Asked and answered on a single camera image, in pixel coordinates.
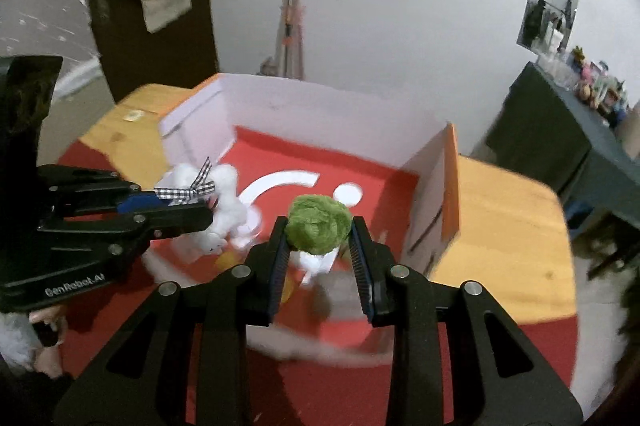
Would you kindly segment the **person's left hand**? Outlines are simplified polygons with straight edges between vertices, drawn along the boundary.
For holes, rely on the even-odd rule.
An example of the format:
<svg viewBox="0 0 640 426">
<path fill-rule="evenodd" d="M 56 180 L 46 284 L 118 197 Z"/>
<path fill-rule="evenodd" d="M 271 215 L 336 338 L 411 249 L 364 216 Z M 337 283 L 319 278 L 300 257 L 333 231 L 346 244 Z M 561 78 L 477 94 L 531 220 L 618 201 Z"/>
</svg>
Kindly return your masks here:
<svg viewBox="0 0 640 426">
<path fill-rule="evenodd" d="M 37 335 L 34 368 L 36 372 L 53 378 L 63 375 L 60 346 L 64 342 L 67 322 L 66 307 L 57 305 L 29 313 L 29 322 Z"/>
</svg>

